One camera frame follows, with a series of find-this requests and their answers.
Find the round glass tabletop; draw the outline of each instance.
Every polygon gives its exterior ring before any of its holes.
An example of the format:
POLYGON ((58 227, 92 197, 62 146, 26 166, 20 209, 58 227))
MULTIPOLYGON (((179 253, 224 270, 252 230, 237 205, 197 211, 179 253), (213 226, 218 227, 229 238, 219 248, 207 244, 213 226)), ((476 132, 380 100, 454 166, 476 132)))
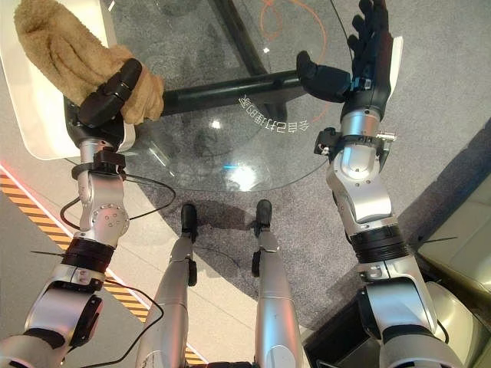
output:
POLYGON ((315 139, 338 124, 341 106, 305 94, 293 70, 302 50, 350 70, 328 2, 120 0, 110 8, 117 42, 165 80, 164 116, 137 126, 131 172, 180 189, 257 191, 325 162, 315 139))

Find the yellow and black hazard stripe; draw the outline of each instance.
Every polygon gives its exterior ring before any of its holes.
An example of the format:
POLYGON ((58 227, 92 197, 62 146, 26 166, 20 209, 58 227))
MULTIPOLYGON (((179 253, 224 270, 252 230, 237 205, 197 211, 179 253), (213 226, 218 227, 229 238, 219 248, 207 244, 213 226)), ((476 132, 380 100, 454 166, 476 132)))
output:
MULTIPOLYGON (((14 202, 17 207, 53 242, 61 249, 66 250, 71 242, 71 236, 68 236, 50 216, 48 216, 25 192, 23 188, 18 186, 10 176, 6 175, 7 171, 0 166, 0 189, 4 194, 14 202)), ((110 272, 106 272, 106 279, 109 281, 118 282, 110 272)), ((111 284, 104 283, 104 288, 111 293, 119 302, 122 303, 136 318, 145 323, 148 315, 148 310, 129 289, 111 284)), ((186 347, 186 360, 189 364, 205 364, 206 362, 189 346, 186 347)))

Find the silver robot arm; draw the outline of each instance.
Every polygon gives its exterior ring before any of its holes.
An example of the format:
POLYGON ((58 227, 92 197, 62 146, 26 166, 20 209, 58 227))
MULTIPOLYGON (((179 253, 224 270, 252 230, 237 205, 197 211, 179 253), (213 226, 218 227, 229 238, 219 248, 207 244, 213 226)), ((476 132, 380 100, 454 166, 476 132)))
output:
POLYGON ((129 226, 123 204, 124 138, 119 113, 141 72, 130 59, 80 108, 65 100, 68 134, 81 151, 72 170, 83 212, 74 234, 34 302, 25 332, 0 341, 0 368, 55 368, 73 348, 94 334, 102 300, 95 295, 105 281, 117 242, 129 226))
POLYGON ((461 367, 434 336, 433 302, 380 177, 395 135, 379 125, 397 81, 402 38, 389 32, 384 0, 361 0, 360 9, 364 18, 357 15, 352 22, 358 36, 348 38, 352 77, 313 63, 305 51, 297 57, 297 71, 313 96, 344 102, 341 131, 320 132, 315 153, 329 158, 327 183, 367 283, 359 294, 361 319, 381 342, 381 368, 461 367))
POLYGON ((381 181, 381 155, 387 154, 384 147, 395 136, 379 133, 379 121, 375 111, 359 110, 344 116, 341 139, 363 138, 348 140, 327 174, 346 236, 359 261, 358 273, 367 283, 358 295, 361 318, 365 330, 382 342, 381 368, 408 363, 461 367, 455 353, 434 336, 437 315, 433 302, 381 181))
POLYGON ((1 368, 60 366, 70 349, 84 345, 94 333, 102 308, 95 292, 102 288, 118 238, 128 229, 121 177, 83 167, 109 147, 93 138, 80 146, 81 230, 34 302, 25 332, 0 342, 1 368))

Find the brown towel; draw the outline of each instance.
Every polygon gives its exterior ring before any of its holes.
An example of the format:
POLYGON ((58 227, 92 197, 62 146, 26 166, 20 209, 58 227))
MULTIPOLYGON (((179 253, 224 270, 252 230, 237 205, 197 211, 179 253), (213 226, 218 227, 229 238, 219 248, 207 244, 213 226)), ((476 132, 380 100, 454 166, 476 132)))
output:
MULTIPOLYGON (((54 0, 22 0, 15 10, 18 39, 29 60, 67 98, 82 101, 133 57, 124 46, 105 48, 90 31, 54 0)), ((163 79, 143 66, 121 113, 127 123, 159 118, 163 111, 163 79)))

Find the black wire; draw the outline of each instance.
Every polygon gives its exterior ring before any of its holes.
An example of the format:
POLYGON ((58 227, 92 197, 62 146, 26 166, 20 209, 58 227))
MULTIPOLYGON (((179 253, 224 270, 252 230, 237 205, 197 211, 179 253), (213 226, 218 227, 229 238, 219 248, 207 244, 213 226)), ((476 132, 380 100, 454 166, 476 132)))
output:
POLYGON ((144 182, 141 182, 140 184, 148 184, 148 183, 157 184, 159 186, 167 188, 172 193, 172 199, 167 204, 162 205, 160 207, 157 207, 156 209, 153 209, 152 211, 142 213, 141 215, 131 217, 130 220, 139 219, 140 217, 144 217, 146 215, 149 215, 150 213, 154 213, 154 212, 160 211, 161 209, 165 209, 166 207, 169 207, 174 202, 174 199, 176 199, 176 191, 173 188, 171 188, 170 186, 168 186, 167 184, 164 184, 163 182, 157 182, 156 180, 143 178, 142 176, 138 176, 138 175, 126 174, 126 176, 128 178, 139 179, 141 181, 144 181, 144 182))
POLYGON ((64 159, 65 161, 68 161, 69 163, 72 163, 74 165, 78 165, 77 163, 74 163, 71 159, 64 159))
POLYGON ((111 281, 111 280, 106 280, 105 282, 109 283, 109 284, 115 284, 115 285, 119 285, 123 288, 126 288, 126 289, 131 289, 131 290, 135 290, 141 294, 143 294, 145 296, 146 299, 148 299, 149 301, 152 302, 153 305, 155 305, 158 310, 160 311, 160 316, 154 321, 152 322, 151 324, 149 324, 148 326, 146 326, 143 331, 140 332, 140 334, 137 336, 137 338, 133 341, 133 343, 130 345, 130 347, 128 348, 128 350, 126 350, 126 353, 123 354, 123 356, 118 359, 118 360, 111 360, 110 362, 104 362, 104 363, 97 363, 97 364, 91 364, 90 366, 83 366, 81 368, 94 368, 96 366, 110 366, 110 365, 113 365, 113 364, 116 364, 116 363, 119 363, 121 361, 124 360, 124 358, 127 357, 127 355, 130 353, 130 351, 134 348, 134 346, 137 344, 138 340, 143 336, 144 333, 146 333, 154 324, 156 324, 159 320, 161 320, 163 318, 163 309, 162 307, 156 303, 156 301, 154 299, 152 299, 151 297, 149 297, 147 294, 145 294, 143 291, 141 291, 140 289, 137 289, 135 287, 131 287, 131 286, 126 286, 126 285, 123 285, 123 284, 120 284, 119 282, 116 282, 116 281, 111 281))
POLYGON ((72 228, 76 228, 77 230, 80 230, 80 227, 79 226, 76 226, 73 222, 70 222, 68 221, 68 219, 66 217, 64 217, 64 213, 70 208, 72 207, 73 205, 75 205, 76 203, 78 203, 80 201, 80 197, 77 197, 76 199, 74 199, 73 201, 70 201, 69 203, 67 203, 66 205, 63 206, 63 208, 60 210, 60 217, 61 217, 61 220, 67 224, 67 225, 70 225, 72 228))
POLYGON ((57 255, 58 257, 64 257, 63 253, 53 253, 50 251, 31 251, 31 253, 35 253, 36 255, 57 255))
MULTIPOLYGON (((332 8, 334 9, 334 13, 336 13, 336 17, 338 17, 339 24, 341 25, 341 29, 343 30, 343 33, 344 33, 344 38, 346 38, 346 45, 348 45, 348 35, 346 34, 346 30, 344 29, 343 22, 341 21, 341 17, 338 14, 338 10, 334 6, 334 2, 332 0, 330 0, 330 2, 332 5, 332 8)), ((351 63, 353 63, 353 54, 351 53, 351 49, 350 49, 349 45, 348 45, 348 51, 350 52, 351 63)))
POLYGON ((193 248, 196 248, 196 249, 203 249, 203 250, 205 250, 205 251, 214 251, 214 252, 215 252, 216 254, 218 254, 218 255, 222 255, 222 256, 224 256, 224 257, 227 257, 227 258, 228 258, 230 261, 232 261, 232 263, 233 263, 235 266, 237 266, 237 268, 240 268, 239 263, 238 263, 238 262, 237 262, 235 259, 233 259, 232 257, 230 257, 228 254, 226 254, 226 253, 225 253, 225 252, 223 252, 223 251, 219 251, 219 250, 217 250, 217 249, 213 249, 213 248, 200 247, 200 246, 198 246, 198 245, 193 245, 193 248))
POLYGON ((410 246, 413 245, 419 245, 419 244, 426 244, 426 243, 435 243, 435 242, 444 242, 446 240, 452 240, 452 239, 458 239, 458 236, 451 236, 449 238, 439 238, 439 239, 434 239, 434 240, 426 240, 426 241, 419 241, 418 243, 409 243, 410 246))
POLYGON ((445 327, 442 325, 442 323, 439 320, 437 320, 437 323, 438 326, 440 326, 440 328, 442 329, 443 334, 445 335, 445 343, 448 343, 450 341, 450 337, 448 336, 447 330, 445 330, 445 327))
MULTIPOLYGON (((157 207, 156 209, 153 209, 152 211, 142 213, 141 215, 130 217, 130 220, 140 219, 140 218, 142 218, 142 217, 144 217, 146 215, 149 215, 149 214, 154 213, 154 212, 158 212, 161 209, 165 209, 166 207, 169 207, 174 202, 174 199, 176 199, 176 191, 172 187, 168 186, 167 184, 165 184, 163 182, 158 182, 158 181, 153 180, 153 179, 148 179, 148 178, 144 178, 142 176, 131 175, 131 174, 126 174, 126 177, 133 178, 133 179, 139 179, 138 181, 136 181, 136 180, 126 180, 127 182, 135 182, 137 184, 144 184, 144 185, 148 185, 148 186, 158 185, 158 186, 162 186, 164 188, 167 188, 172 193, 172 199, 170 201, 168 201, 168 203, 166 203, 165 205, 162 205, 160 207, 157 207)), ((61 220, 65 224, 70 225, 72 228, 76 228, 77 230, 80 230, 80 227, 79 226, 76 226, 73 222, 68 221, 68 219, 65 217, 64 214, 65 214, 65 212, 70 207, 72 207, 73 205, 75 205, 79 201, 80 201, 80 198, 77 197, 73 201, 71 201, 71 202, 67 203, 66 205, 64 205, 63 208, 60 211, 60 218, 61 218, 61 220)))

